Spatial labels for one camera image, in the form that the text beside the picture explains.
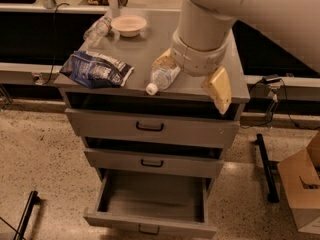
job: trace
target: concrete floor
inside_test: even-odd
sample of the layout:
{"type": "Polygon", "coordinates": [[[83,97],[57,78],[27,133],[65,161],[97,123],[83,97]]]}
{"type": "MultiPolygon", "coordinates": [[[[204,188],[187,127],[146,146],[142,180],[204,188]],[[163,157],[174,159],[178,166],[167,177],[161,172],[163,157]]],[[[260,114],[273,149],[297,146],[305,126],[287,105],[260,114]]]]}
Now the concrete floor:
{"type": "MultiPolygon", "coordinates": [[[[0,217],[17,227],[30,191],[37,190],[42,202],[34,208],[26,239],[190,239],[86,223],[83,211],[93,209],[100,180],[63,111],[60,103],[16,101],[0,113],[0,217]]],[[[256,159],[256,134],[263,134],[269,158],[279,161],[305,147],[316,133],[279,128],[277,124],[284,121],[276,119],[269,128],[239,130],[208,200],[209,224],[218,228],[215,240],[320,239],[320,235],[297,231],[282,188],[279,204],[266,200],[265,177],[256,159]]],[[[0,222],[0,233],[10,231],[0,222]]]]}

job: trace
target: gray cabinet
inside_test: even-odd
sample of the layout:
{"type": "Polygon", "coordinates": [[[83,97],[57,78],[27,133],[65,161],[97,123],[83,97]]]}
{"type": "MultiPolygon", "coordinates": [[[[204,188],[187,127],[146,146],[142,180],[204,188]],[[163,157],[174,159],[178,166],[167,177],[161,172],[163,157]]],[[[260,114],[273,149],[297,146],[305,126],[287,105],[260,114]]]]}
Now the gray cabinet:
{"type": "Polygon", "coordinates": [[[249,100],[234,40],[230,34],[225,67],[233,95],[224,116],[201,89],[203,79],[184,72],[169,89],[149,96],[150,65],[159,47],[169,47],[179,14],[143,13],[149,20],[145,33],[131,39],[114,33],[102,44],[104,53],[135,67],[124,87],[91,90],[63,75],[55,81],[102,181],[95,209],[86,209],[84,218],[92,226],[212,238],[207,196],[249,100]],[[148,56],[134,56],[131,47],[148,56]]]}

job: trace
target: white bowl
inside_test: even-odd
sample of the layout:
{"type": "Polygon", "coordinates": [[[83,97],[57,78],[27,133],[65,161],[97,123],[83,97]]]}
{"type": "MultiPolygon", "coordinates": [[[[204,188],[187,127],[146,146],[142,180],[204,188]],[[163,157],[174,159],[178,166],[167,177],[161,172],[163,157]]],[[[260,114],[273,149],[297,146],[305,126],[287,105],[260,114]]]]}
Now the white bowl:
{"type": "Polygon", "coordinates": [[[124,37],[139,35],[140,30],[147,25],[147,21],[136,15],[123,15],[111,21],[111,27],[119,31],[124,37]]]}

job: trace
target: white bottle cap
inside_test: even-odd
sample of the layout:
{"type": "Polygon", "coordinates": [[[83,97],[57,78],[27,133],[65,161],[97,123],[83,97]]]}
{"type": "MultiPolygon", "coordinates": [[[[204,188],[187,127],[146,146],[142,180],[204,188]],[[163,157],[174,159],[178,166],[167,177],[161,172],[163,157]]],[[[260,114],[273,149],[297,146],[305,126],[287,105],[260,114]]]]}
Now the white bottle cap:
{"type": "Polygon", "coordinates": [[[158,86],[156,86],[154,83],[150,83],[148,84],[147,88],[146,88],[146,92],[149,95],[155,95],[158,92],[158,86]]]}

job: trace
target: water bottle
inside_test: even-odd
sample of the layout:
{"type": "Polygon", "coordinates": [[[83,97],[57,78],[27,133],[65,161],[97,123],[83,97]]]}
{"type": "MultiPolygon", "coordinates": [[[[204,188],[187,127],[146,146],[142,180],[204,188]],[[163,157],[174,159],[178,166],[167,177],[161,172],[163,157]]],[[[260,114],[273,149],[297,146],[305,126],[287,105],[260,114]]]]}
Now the water bottle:
{"type": "Polygon", "coordinates": [[[108,35],[111,30],[111,18],[107,13],[99,18],[92,26],[84,33],[83,39],[88,39],[89,45],[96,45],[99,41],[108,35]]]}
{"type": "Polygon", "coordinates": [[[150,83],[146,88],[149,95],[155,95],[159,90],[167,89],[180,72],[180,68],[157,68],[151,71],[150,83]]]}

